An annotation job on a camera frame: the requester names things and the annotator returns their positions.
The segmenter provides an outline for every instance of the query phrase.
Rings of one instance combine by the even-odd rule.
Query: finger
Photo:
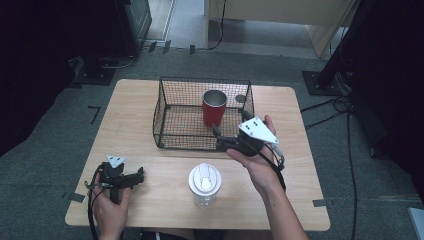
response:
[[[99,190],[97,193],[94,193],[93,191],[92,201],[93,201],[92,204],[95,206],[96,204],[94,204],[95,203],[94,201],[99,202],[99,205],[104,205],[104,204],[107,204],[105,203],[105,201],[109,202],[110,200],[106,195],[103,194],[102,190]]]
[[[128,205],[131,199],[131,192],[131,188],[125,188],[124,191],[122,191],[121,204],[119,205],[124,209],[128,209]]]
[[[100,188],[100,173],[97,173],[96,178],[94,180],[94,189],[92,193],[92,197],[95,198],[97,194],[102,191]]]
[[[272,123],[272,119],[269,115],[265,115],[265,124],[268,129],[275,135],[277,132],[275,131],[274,124]]]
[[[245,155],[243,155],[243,153],[234,150],[234,149],[228,149],[227,150],[227,155],[236,160],[237,162],[241,163],[241,165],[243,165],[243,167],[246,167],[247,164],[249,163],[249,160],[246,158]]]

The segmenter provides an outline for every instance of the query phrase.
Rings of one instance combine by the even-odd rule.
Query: gray carpet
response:
[[[164,76],[247,79],[256,85],[295,89],[301,108],[330,97],[309,96],[302,70],[320,71],[326,62],[278,56],[171,48],[144,50],[127,68],[117,69],[110,86],[67,88],[32,135],[0,158],[0,239],[91,239],[87,227],[65,223],[69,200],[90,152],[114,85],[119,79]],[[101,107],[97,118],[96,110]],[[331,105],[303,114],[308,125],[335,113]],[[350,239],[354,194],[347,147],[347,115],[307,130],[331,228],[308,232],[311,239]],[[369,156],[369,143],[356,116],[350,117],[353,171],[357,188],[356,239],[415,239],[408,207],[423,208],[410,177],[390,160]],[[125,239],[137,239],[126,229]]]

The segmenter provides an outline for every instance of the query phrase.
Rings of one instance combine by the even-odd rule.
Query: wire basket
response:
[[[252,87],[248,80],[161,77],[159,99],[153,117],[156,146],[164,149],[216,150],[211,127],[203,123],[202,98],[211,89],[227,95],[222,117],[222,136],[239,133],[242,112],[254,116]]]

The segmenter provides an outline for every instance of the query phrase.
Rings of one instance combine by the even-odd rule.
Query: red tumbler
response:
[[[203,123],[207,127],[221,125],[227,105],[227,96],[220,90],[208,90],[203,94]]]

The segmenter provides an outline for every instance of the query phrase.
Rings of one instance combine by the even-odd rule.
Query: white cup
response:
[[[212,206],[221,183],[221,173],[216,167],[202,163],[193,168],[188,177],[188,184],[193,193],[194,203],[200,208]]]

